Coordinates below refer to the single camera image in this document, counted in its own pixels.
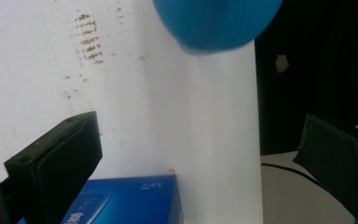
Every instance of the black object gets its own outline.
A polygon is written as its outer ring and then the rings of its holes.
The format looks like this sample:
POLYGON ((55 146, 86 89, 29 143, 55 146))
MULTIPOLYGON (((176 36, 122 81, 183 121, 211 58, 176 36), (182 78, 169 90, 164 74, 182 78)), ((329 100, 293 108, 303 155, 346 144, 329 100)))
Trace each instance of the black object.
POLYGON ((5 162, 0 223, 60 223, 102 156, 95 112, 64 120, 5 162))
POLYGON ((261 155, 295 151, 307 113, 358 122, 358 0, 283 0, 255 57, 261 155))
POLYGON ((358 220, 358 129, 308 115, 294 162, 307 169, 358 220))

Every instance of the white table surface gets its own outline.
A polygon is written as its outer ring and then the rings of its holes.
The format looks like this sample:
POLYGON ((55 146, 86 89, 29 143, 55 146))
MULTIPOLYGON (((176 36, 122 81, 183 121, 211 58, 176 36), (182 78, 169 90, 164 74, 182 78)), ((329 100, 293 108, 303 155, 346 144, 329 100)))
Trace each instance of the white table surface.
POLYGON ((92 178, 173 168, 186 224, 263 223, 253 43, 190 55, 150 0, 0 1, 0 179, 4 161, 91 110, 92 178))

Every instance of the blue box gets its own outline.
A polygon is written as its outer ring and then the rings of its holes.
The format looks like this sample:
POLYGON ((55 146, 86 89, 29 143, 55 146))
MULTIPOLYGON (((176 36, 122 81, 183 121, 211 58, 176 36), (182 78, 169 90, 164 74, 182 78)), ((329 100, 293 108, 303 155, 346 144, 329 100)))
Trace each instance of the blue box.
POLYGON ((89 180, 62 224, 183 224, 175 175, 89 180))

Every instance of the blue balloon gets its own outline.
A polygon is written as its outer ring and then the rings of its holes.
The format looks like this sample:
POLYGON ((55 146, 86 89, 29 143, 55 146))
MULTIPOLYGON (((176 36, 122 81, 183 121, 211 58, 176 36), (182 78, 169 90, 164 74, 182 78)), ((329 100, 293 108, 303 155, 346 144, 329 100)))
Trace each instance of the blue balloon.
POLYGON ((154 0, 167 29, 191 49, 245 45, 272 21, 282 0, 154 0))

